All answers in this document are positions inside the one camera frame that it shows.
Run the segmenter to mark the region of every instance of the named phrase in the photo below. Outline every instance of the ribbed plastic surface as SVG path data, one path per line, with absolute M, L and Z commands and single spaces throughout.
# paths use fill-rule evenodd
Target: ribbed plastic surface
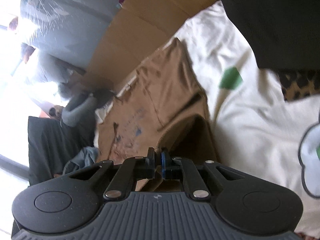
M 22 231 L 16 240 L 184 240 L 282 239 L 293 233 L 257 237 L 237 232 L 220 221 L 208 203 L 194 202 L 183 192 L 132 192 L 123 201 L 107 203 L 97 218 L 76 232 L 60 236 Z

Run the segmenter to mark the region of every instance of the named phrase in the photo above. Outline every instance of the green patch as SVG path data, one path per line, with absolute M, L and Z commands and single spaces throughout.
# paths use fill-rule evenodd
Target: green patch
M 320 145 L 319 145 L 319 147 L 317 148 L 317 155 L 318 155 L 318 158 L 319 158 L 319 160 L 320 160 Z
M 220 89 L 236 89 L 243 82 L 239 71 L 236 67 L 231 67 L 225 70 L 219 84 Z

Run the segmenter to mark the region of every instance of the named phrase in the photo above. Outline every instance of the white logo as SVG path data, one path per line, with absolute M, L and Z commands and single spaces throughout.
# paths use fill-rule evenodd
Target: white logo
M 162 198 L 162 196 L 159 195 L 159 194 L 158 195 L 154 195 L 153 197 L 156 198 L 156 199 Z

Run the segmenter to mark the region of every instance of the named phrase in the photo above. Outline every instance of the brown fabric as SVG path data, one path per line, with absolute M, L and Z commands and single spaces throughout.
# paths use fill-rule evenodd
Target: brown fabric
M 320 70 L 279 71 L 285 101 L 292 101 L 320 93 Z
M 190 68 L 183 45 L 175 39 L 137 68 L 137 79 L 99 125 L 97 162 L 115 164 L 167 147 L 196 163 L 216 160 L 208 125 L 206 95 Z

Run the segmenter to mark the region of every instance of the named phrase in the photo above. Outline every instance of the leopard print fabric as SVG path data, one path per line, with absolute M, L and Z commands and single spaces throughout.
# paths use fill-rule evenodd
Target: leopard print fabric
M 293 101 L 320 93 L 320 70 L 279 71 L 285 101 Z

